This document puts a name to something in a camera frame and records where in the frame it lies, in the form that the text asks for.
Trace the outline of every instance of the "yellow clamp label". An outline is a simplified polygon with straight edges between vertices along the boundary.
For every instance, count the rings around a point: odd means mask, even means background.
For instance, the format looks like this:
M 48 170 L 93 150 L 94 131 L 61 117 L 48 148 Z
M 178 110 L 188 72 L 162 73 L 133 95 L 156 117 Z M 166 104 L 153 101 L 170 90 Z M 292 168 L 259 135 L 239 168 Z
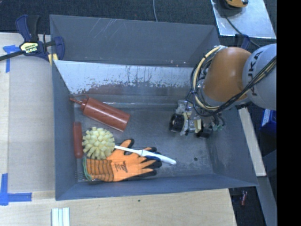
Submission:
M 37 43 L 24 43 L 22 46 L 20 46 L 20 49 L 22 51 L 25 51 L 27 54 L 32 53 L 38 50 L 38 44 Z

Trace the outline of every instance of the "metal plate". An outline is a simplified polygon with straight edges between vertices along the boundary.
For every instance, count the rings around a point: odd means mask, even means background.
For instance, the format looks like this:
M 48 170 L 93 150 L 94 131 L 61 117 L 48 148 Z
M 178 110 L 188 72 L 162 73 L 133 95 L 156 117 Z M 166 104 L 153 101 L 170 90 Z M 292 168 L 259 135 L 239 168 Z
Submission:
M 245 8 L 226 9 L 220 0 L 211 0 L 219 34 L 235 36 L 237 31 L 225 17 L 243 34 L 252 38 L 275 39 L 276 35 L 263 0 L 249 0 Z

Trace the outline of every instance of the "white cable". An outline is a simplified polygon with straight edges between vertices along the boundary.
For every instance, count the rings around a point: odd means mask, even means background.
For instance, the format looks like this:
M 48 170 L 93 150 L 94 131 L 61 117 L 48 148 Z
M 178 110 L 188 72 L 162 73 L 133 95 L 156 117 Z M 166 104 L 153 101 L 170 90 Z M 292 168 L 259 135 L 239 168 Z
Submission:
M 155 19 L 156 19 L 156 22 L 157 22 L 158 19 L 157 19 L 156 9 L 155 9 L 155 0 L 152 0 L 152 8 L 153 8 L 153 10 L 154 10 Z

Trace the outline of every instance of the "blue tape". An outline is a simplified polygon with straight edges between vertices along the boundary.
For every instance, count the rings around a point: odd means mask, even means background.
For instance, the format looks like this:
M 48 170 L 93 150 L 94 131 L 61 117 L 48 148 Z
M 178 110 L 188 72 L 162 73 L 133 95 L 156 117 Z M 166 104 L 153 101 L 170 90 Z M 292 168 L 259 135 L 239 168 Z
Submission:
M 8 174 L 2 174 L 0 189 L 0 205 L 7 206 L 9 202 L 31 202 L 32 193 L 8 193 Z
M 3 49 L 7 54 L 20 51 L 20 48 L 17 47 L 16 45 L 4 46 Z M 9 71 L 10 71 L 10 59 L 7 59 L 5 72 L 8 73 Z

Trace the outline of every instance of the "white brush handle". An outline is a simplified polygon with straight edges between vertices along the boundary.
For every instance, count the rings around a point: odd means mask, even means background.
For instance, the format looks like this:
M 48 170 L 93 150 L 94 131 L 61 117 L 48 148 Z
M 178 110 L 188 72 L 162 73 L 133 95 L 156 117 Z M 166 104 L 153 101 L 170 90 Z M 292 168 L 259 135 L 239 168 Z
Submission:
M 171 159 L 171 158 L 169 158 L 167 156 L 163 156 L 163 155 L 156 154 L 156 153 L 153 153 L 153 152 L 149 152 L 149 151 L 146 151 L 146 150 L 134 150 L 134 149 L 123 147 L 123 146 L 119 146 L 119 145 L 116 145 L 115 148 L 119 149 L 119 150 L 131 152 L 131 153 L 136 153 L 136 154 L 138 154 L 140 156 L 153 156 L 153 157 L 157 157 L 162 162 L 166 162 L 166 163 L 169 163 L 169 164 L 172 164 L 172 165 L 175 165 L 177 163 L 175 160 L 173 160 L 173 159 Z

